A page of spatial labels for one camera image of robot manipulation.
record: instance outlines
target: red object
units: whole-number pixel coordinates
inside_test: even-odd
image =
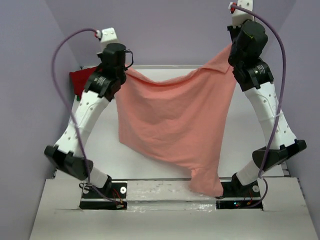
[[[80,99],[82,92],[85,89],[85,84],[88,78],[96,70],[96,68],[97,67],[86,68],[83,70],[69,73],[74,88],[74,94],[77,95]]]
[[[234,12],[235,12],[235,8],[234,7],[231,7],[230,8],[230,12],[233,14]]]

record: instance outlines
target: purple wall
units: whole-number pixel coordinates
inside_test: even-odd
[[[229,42],[230,0],[46,0],[65,35],[83,27],[115,28],[137,65],[201,65]],[[295,0],[254,0],[254,10],[280,29]],[[97,64],[90,35],[70,41],[83,66]]]
[[[300,178],[306,203],[320,237],[320,78],[319,0],[297,1],[279,34],[287,55],[283,111],[307,149],[287,162],[290,173]],[[273,42],[265,56],[280,88],[282,60]]]
[[[43,151],[68,115],[50,77],[50,58],[64,37],[43,0],[0,1],[0,239],[30,237],[45,179]],[[61,86],[78,63],[69,47],[58,56]]]

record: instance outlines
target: cable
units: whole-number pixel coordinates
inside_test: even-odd
[[[70,116],[71,116],[71,119],[72,119],[72,122],[74,124],[74,129],[75,129],[75,132],[76,132],[76,136],[77,136],[77,139],[78,139],[78,142],[79,142],[79,146],[80,146],[80,149],[81,149],[81,153],[83,155],[83,158],[84,158],[84,163],[85,163],[85,168],[86,168],[86,173],[88,175],[88,182],[87,184],[92,187],[102,198],[108,200],[108,201],[111,201],[111,202],[116,202],[116,200],[113,200],[105,195],[103,195],[98,189],[96,186],[94,186],[93,184],[90,183],[90,168],[89,168],[89,161],[87,159],[87,155],[86,155],[86,152],[85,152],[85,147],[84,147],[84,144],[81,140],[81,135],[80,135],[80,131],[79,131],[79,127],[78,127],[78,123],[77,123],[77,120],[76,120],[76,117],[75,115],[73,114],[72,112],[72,106],[68,103],[67,99],[64,97],[59,85],[58,85],[58,82],[57,82],[57,77],[56,77],[56,71],[55,71],[55,66],[56,66],[56,58],[57,58],[57,54],[59,52],[59,50],[61,49],[61,47],[69,40],[71,39],[72,37],[74,37],[75,35],[77,34],[80,34],[80,33],[83,33],[83,32],[94,32],[95,35],[97,35],[97,30],[93,29],[93,28],[83,28],[83,29],[80,29],[74,33],[72,33],[71,35],[69,35],[68,37],[66,37],[58,46],[57,48],[55,49],[54,53],[53,53],[53,56],[52,56],[52,59],[51,59],[51,77],[52,77],[52,81],[53,81],[53,84],[54,84],[54,87],[59,95],[59,97],[61,98],[64,106],[66,107],[66,109],[68,110]]]
[[[272,129],[271,135],[270,135],[270,139],[269,139],[269,142],[266,145],[265,152],[264,152],[263,159],[262,159],[262,163],[261,163],[261,167],[260,167],[259,172],[258,172],[258,177],[265,182],[265,192],[264,192],[263,196],[261,197],[261,199],[258,202],[256,202],[255,204],[247,207],[247,208],[253,208],[253,207],[259,205],[265,199],[265,197],[267,195],[267,192],[268,192],[268,188],[269,188],[267,181],[262,177],[262,172],[263,172],[264,166],[266,164],[266,160],[267,160],[267,156],[268,156],[268,153],[269,153],[269,150],[270,150],[270,146],[271,146],[271,143],[272,143],[272,141],[273,141],[273,139],[275,137],[277,126],[278,126],[278,123],[279,123],[279,116],[280,116],[280,112],[281,112],[282,101],[283,101],[284,91],[285,91],[286,71],[287,71],[287,58],[286,58],[285,46],[284,46],[279,34],[274,29],[274,27],[271,26],[270,23],[268,23],[268,21],[266,21],[263,17],[259,16],[258,14],[254,13],[254,12],[252,12],[250,10],[247,10],[247,9],[245,9],[243,7],[237,6],[235,4],[232,4],[231,7],[235,8],[235,9],[237,9],[239,11],[245,12],[247,14],[250,14],[250,15],[254,16],[255,18],[259,19],[261,22],[263,22],[271,30],[271,32],[274,34],[275,38],[279,42],[281,53],[282,53],[282,80],[281,80],[280,96],[279,96],[279,100],[278,100],[278,108],[277,108],[277,111],[276,111],[276,117],[275,117],[275,120],[274,120],[274,126],[273,126],[273,129]]]

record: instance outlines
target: white table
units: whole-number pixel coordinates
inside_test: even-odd
[[[160,82],[188,74],[195,67],[136,67],[150,79]],[[74,100],[73,110],[79,102]],[[251,103],[236,85],[229,108],[218,174],[230,178],[251,159],[252,152],[265,146],[264,135]],[[113,179],[181,179],[190,178],[188,169],[162,162],[131,150],[118,139],[118,114],[116,101],[112,101],[96,122],[85,146],[87,157],[101,171]],[[268,171],[265,176],[283,177],[280,165]],[[58,171],[56,179],[72,179]]]
[[[267,181],[264,211],[216,210],[214,198],[189,192],[185,181],[177,181],[173,190],[159,180],[155,182],[164,186],[160,193],[150,188],[150,181],[140,181],[139,187],[129,181],[128,210],[115,211],[79,209],[76,179],[48,179],[30,240],[317,240],[297,179]],[[258,183],[264,191],[264,183]],[[146,198],[159,201],[136,203]]]

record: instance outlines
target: pink cloth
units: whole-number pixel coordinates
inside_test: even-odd
[[[119,141],[145,156],[190,169],[190,189],[213,197],[223,194],[218,165],[236,85],[228,64],[230,49],[163,82],[130,68],[115,97]]]

